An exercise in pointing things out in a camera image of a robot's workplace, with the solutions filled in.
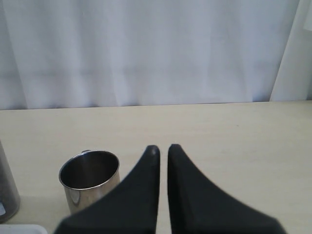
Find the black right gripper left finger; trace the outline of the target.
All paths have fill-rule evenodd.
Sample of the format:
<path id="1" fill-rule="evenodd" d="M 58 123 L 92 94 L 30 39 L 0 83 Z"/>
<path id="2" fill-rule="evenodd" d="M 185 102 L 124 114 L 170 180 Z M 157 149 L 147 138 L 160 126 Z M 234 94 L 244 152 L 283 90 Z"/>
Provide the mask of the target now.
<path id="1" fill-rule="evenodd" d="M 159 203 L 160 151 L 146 147 L 129 174 L 107 195 L 61 221 L 57 234 L 154 234 Z"/>

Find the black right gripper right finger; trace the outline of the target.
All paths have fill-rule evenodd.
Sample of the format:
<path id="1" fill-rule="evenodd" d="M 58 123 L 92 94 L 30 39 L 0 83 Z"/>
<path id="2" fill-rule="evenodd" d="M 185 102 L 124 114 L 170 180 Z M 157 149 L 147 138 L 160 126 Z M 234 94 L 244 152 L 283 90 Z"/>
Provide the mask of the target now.
<path id="1" fill-rule="evenodd" d="M 279 221 L 211 182 L 179 144 L 168 150 L 167 196 L 174 234 L 284 234 Z"/>

